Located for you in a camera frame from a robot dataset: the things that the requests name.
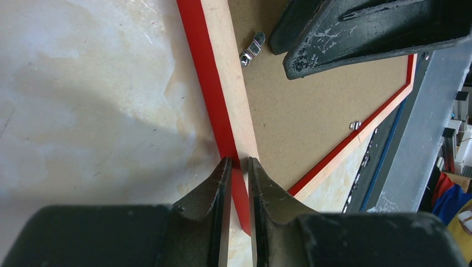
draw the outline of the frame backing board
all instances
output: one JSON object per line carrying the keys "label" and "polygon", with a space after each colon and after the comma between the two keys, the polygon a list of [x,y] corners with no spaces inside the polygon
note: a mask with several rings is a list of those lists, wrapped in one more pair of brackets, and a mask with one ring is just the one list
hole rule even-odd
{"label": "frame backing board", "polygon": [[[229,0],[239,51],[255,32],[269,36],[287,0]],[[267,173],[289,189],[404,84],[408,56],[344,66],[289,81],[264,44],[243,68],[244,83],[260,161]]]}

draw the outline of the worn black plastic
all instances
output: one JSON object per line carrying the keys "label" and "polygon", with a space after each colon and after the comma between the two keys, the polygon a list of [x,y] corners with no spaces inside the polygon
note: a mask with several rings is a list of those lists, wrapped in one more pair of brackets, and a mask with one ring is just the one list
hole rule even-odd
{"label": "worn black plastic", "polygon": [[174,205],[46,207],[2,266],[226,266],[231,171],[222,159]]}
{"label": "worn black plastic", "polygon": [[319,214],[249,159],[254,267],[465,266],[431,214]]}
{"label": "worn black plastic", "polygon": [[472,37],[472,1],[291,0],[270,38],[292,80],[452,47]]}

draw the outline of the stained white surface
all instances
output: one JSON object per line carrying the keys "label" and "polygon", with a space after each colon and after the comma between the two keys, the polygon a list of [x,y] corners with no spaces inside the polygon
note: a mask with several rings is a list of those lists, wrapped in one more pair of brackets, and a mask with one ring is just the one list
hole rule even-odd
{"label": "stained white surface", "polygon": [[[218,150],[174,1],[1,6],[0,260],[45,205],[172,203],[210,174]],[[232,237],[250,259],[249,237]]]}
{"label": "stained white surface", "polygon": [[319,212],[342,212],[371,137],[349,154],[303,203]]}

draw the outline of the yellow object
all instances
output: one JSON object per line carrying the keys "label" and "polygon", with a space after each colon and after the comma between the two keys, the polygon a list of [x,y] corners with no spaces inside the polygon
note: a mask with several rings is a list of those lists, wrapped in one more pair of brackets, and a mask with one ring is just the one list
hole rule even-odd
{"label": "yellow object", "polygon": [[[472,205],[472,200],[467,202],[465,207]],[[459,245],[460,251],[464,256],[464,259],[467,263],[472,261],[472,236],[468,235],[462,225],[460,224],[458,215],[463,212],[460,210],[456,216],[454,216],[453,220],[448,225],[449,232],[453,235],[454,240]]]}

